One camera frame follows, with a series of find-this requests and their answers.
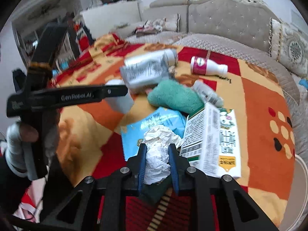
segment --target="cartoon character on box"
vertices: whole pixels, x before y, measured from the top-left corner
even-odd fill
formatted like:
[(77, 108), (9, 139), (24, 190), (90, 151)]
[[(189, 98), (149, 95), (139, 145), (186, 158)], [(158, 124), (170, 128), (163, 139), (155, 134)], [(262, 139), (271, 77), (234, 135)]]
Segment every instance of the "cartoon character on box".
[(228, 115), (231, 113), (231, 109), (220, 108), (220, 127), (224, 129), (230, 129), (235, 126), (232, 122), (232, 116)]

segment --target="pink label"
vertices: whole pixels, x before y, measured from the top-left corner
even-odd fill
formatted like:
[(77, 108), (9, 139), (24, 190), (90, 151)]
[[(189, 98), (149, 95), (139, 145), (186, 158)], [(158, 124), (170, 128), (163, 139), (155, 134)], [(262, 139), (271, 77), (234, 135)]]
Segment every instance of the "pink label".
[(194, 59), (194, 62), (193, 62), (192, 73), (193, 74), (205, 75), (206, 66), (207, 66), (207, 59), (195, 56), (195, 59)]

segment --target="crumpled white paper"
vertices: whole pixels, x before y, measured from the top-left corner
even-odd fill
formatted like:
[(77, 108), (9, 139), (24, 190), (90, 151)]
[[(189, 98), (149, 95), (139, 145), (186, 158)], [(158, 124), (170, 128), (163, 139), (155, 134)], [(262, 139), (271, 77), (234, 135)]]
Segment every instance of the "crumpled white paper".
[(168, 147), (174, 143), (178, 148), (183, 140), (170, 128), (157, 125), (144, 133), (143, 143), (147, 145), (144, 183), (151, 185), (170, 175)]

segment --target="black dot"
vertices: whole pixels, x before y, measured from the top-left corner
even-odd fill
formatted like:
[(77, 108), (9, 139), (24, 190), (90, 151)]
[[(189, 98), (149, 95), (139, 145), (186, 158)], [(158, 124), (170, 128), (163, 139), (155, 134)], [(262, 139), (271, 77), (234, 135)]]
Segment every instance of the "black dot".
[(292, 126), (291, 119), (290, 119), (289, 117), (287, 117), (287, 122), (288, 122), (288, 124), (289, 124), (291, 127), (293, 127), (293, 126)]
[(274, 138), (274, 144), (275, 144), (275, 149), (277, 151), (280, 151), (282, 149), (282, 145), (280, 144), (280, 142), (277, 138)]

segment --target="red dot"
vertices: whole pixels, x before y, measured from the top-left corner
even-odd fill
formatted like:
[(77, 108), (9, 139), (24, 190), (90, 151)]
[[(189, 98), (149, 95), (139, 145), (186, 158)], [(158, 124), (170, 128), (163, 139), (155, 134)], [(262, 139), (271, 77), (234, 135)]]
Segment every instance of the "red dot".
[(270, 114), (271, 116), (273, 116), (273, 117), (276, 116), (276, 112), (275, 112), (272, 108), (270, 108), (270, 107), (269, 107), (269, 114)]

